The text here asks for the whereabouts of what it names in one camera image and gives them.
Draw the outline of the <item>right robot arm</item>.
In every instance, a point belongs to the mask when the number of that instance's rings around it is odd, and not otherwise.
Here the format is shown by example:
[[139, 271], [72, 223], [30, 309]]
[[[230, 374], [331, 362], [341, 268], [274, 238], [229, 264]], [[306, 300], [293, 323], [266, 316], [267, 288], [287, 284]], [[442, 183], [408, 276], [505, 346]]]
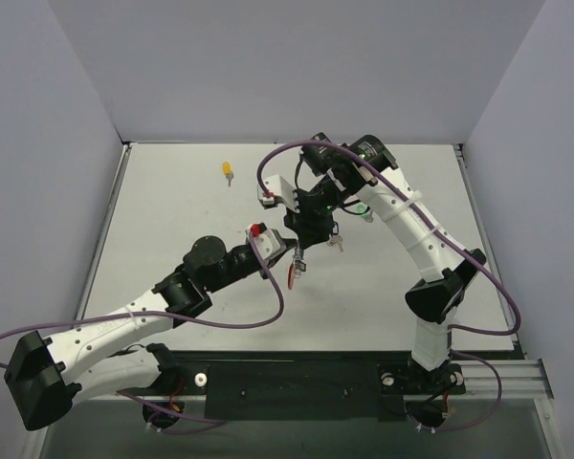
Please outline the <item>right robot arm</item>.
[[335, 227], [333, 213], [350, 197], [380, 218], [420, 273], [419, 281], [405, 294], [417, 318], [408, 379], [420, 391], [433, 389], [442, 381], [442, 367], [450, 359], [455, 310], [484, 267], [485, 254], [464, 248], [444, 232], [377, 137], [364, 135], [350, 145], [336, 146], [318, 133], [297, 147], [300, 161], [318, 182], [305, 190], [282, 178], [266, 179], [261, 202], [286, 207], [284, 225], [296, 234], [303, 251], [329, 241]]

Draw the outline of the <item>key with blue tag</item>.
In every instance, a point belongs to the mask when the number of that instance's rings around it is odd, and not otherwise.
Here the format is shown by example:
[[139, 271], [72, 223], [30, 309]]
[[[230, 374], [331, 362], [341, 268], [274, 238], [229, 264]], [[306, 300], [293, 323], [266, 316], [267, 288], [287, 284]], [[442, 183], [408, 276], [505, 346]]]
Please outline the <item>key with blue tag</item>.
[[301, 271], [306, 271], [306, 263], [301, 253], [294, 255], [294, 266]]

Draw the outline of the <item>key with green tag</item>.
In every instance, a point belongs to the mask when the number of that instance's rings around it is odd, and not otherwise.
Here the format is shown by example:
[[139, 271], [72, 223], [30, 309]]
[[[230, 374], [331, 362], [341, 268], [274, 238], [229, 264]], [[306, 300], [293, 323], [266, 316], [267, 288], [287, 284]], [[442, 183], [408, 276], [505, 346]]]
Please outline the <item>key with green tag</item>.
[[356, 207], [356, 213], [360, 218], [364, 219], [367, 223], [373, 222], [373, 213], [369, 206], [358, 204]]

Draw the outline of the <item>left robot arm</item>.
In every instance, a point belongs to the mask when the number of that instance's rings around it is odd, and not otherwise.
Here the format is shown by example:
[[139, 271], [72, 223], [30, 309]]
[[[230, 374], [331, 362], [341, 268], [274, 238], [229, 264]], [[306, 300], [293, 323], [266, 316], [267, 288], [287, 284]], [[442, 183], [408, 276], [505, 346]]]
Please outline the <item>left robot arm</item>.
[[194, 242], [175, 270], [141, 296], [103, 317], [62, 325], [42, 337], [31, 330], [16, 343], [4, 379], [25, 429], [39, 430], [80, 402], [126, 388], [165, 394], [178, 380], [165, 350], [126, 356], [126, 347], [186, 322], [211, 305], [210, 296], [254, 273], [267, 274], [297, 245], [254, 224], [244, 244], [227, 249], [217, 236]]

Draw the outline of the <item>keys with black tags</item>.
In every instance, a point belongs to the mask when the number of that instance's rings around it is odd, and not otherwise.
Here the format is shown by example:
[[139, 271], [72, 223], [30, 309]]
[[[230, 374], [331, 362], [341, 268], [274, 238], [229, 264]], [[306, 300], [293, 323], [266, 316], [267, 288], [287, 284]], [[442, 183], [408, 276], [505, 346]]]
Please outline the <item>keys with black tags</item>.
[[340, 226], [338, 222], [334, 223], [333, 228], [330, 231], [329, 239], [326, 241], [328, 247], [335, 247], [340, 252], [343, 252], [343, 239], [340, 233]]

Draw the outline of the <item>metal key organiser red handle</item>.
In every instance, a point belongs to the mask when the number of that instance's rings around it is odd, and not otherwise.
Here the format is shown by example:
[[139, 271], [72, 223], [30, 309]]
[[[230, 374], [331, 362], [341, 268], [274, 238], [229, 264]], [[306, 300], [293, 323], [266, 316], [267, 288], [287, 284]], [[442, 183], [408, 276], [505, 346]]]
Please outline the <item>metal key organiser red handle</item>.
[[289, 270], [288, 270], [287, 286], [288, 286], [288, 289], [289, 289], [289, 290], [293, 290], [293, 289], [294, 289], [296, 280], [297, 280], [298, 278], [300, 278], [303, 273], [306, 272], [306, 271], [301, 271], [301, 270], [297, 269], [297, 268], [294, 266], [294, 255], [295, 255], [295, 254], [300, 254], [300, 253], [301, 253], [301, 254], [303, 255], [303, 257], [304, 257], [304, 249], [302, 249], [300, 246], [297, 246], [297, 247], [294, 249], [294, 254], [293, 254], [293, 258], [292, 258], [292, 263], [291, 263], [291, 265], [290, 265], [290, 267], [289, 267]]

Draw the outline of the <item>aluminium front rail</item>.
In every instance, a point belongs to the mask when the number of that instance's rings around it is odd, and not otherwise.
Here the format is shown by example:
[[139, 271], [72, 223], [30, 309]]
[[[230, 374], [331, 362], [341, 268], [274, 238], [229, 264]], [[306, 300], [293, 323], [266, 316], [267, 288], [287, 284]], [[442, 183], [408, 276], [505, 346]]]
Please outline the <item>aluminium front rail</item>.
[[495, 400], [497, 375], [503, 400], [554, 399], [542, 360], [489, 361], [495, 368], [478, 361], [459, 361], [465, 377], [466, 398]]

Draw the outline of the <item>key with yellow tag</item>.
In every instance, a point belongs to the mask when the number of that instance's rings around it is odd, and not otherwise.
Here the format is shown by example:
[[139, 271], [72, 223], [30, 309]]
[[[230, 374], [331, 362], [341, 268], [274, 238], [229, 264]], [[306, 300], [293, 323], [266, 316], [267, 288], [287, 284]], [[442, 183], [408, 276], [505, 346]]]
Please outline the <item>key with yellow tag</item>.
[[228, 186], [232, 185], [232, 180], [233, 180], [233, 171], [232, 171], [232, 166], [230, 163], [228, 162], [223, 162], [222, 163], [222, 172], [228, 182]]

